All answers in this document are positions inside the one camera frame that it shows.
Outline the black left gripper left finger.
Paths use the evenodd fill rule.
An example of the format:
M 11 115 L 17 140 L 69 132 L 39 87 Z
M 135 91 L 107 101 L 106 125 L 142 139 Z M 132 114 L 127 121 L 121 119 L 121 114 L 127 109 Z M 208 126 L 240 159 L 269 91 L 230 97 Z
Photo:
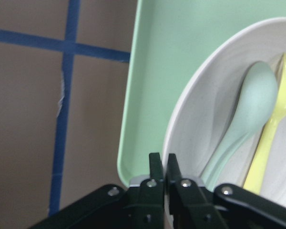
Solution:
M 159 153 L 149 154 L 150 178 L 163 182 L 163 165 Z

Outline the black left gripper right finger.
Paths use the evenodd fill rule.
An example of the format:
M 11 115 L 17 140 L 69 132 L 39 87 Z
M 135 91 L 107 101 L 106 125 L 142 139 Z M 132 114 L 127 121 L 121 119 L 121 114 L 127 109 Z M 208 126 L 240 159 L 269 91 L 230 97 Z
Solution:
M 167 162 L 167 180 L 176 183 L 182 177 L 176 154 L 169 154 Z

